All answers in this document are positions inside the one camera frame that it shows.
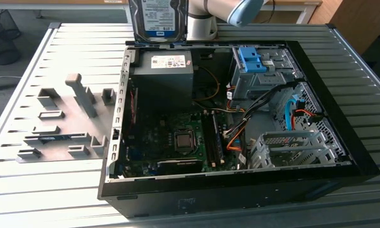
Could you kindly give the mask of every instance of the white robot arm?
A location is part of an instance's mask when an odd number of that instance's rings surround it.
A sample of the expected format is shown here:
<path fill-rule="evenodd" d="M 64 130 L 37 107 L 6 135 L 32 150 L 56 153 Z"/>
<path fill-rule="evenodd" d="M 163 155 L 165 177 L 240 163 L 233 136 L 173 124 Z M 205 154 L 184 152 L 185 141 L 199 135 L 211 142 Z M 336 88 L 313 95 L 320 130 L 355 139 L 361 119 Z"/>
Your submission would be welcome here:
<path fill-rule="evenodd" d="M 236 27 L 248 25 L 267 2 L 268 0 L 189 0 L 188 40 L 215 38 L 216 17 Z"/>

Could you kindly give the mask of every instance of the aluminum profile table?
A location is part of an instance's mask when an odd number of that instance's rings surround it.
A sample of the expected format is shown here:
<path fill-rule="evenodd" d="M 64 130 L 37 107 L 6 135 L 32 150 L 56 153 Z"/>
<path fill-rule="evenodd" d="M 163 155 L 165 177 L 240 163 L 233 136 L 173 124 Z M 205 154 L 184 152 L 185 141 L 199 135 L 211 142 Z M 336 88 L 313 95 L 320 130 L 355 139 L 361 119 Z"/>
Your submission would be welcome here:
<path fill-rule="evenodd" d="M 101 160 L 18 164 L 1 147 L 21 139 L 8 133 L 32 87 L 56 80 L 61 66 L 82 74 L 88 85 L 119 83 L 127 24 L 62 24 L 50 28 L 0 118 L 0 227 L 380 227 L 380 176 L 313 202 L 127 220 L 97 200 Z M 297 40 L 380 167 L 380 80 L 335 29 L 315 25 L 219 26 L 220 39 Z"/>

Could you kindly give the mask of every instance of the ram slot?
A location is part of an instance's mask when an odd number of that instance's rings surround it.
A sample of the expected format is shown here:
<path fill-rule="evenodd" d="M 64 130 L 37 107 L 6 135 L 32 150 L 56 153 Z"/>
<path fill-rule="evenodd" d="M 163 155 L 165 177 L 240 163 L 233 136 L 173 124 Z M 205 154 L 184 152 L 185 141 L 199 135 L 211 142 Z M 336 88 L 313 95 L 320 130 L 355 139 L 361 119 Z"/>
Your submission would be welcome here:
<path fill-rule="evenodd" d="M 201 115 L 201 124 L 208 165 L 216 167 L 224 163 L 224 153 L 213 114 Z"/>

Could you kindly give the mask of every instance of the gray floor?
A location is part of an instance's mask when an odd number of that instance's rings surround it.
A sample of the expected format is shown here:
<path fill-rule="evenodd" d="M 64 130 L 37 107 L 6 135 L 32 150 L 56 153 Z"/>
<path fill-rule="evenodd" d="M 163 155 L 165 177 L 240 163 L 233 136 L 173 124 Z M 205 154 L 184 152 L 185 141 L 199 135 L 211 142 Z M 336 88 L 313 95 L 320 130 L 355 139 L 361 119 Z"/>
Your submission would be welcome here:
<path fill-rule="evenodd" d="M 0 76 L 22 76 L 30 58 L 52 22 L 64 23 L 127 23 L 123 10 L 44 10 L 44 18 L 36 19 L 32 10 L 10 10 L 22 35 L 14 40 L 21 59 L 0 66 Z M 12 96 L 17 78 L 0 78 L 0 115 Z"/>
<path fill-rule="evenodd" d="M 10 10 L 12 17 L 22 32 L 14 40 L 22 58 L 14 64 L 0 66 L 0 76 L 22 76 L 33 53 L 52 22 L 64 23 L 125 23 L 125 13 L 121 10 L 44 10 L 42 19 L 36 19 L 32 10 Z M 380 76 L 380 39 L 375 41 L 363 55 L 364 60 L 373 63 L 373 70 Z M 16 78 L 0 78 L 0 114 L 17 84 Z"/>

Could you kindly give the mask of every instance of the trash bin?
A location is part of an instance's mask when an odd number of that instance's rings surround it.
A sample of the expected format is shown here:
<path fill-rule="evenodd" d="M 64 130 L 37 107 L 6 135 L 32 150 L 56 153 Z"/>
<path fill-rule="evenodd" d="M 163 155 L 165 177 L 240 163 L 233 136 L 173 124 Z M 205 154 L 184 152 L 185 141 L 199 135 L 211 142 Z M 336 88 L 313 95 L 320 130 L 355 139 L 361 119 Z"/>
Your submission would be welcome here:
<path fill-rule="evenodd" d="M 21 53 L 17 50 L 12 40 L 0 37 L 0 65 L 8 65 L 14 63 L 21 57 Z"/>
<path fill-rule="evenodd" d="M 0 37 L 2 39 L 16 39 L 20 35 L 21 32 L 9 11 L 0 9 Z"/>

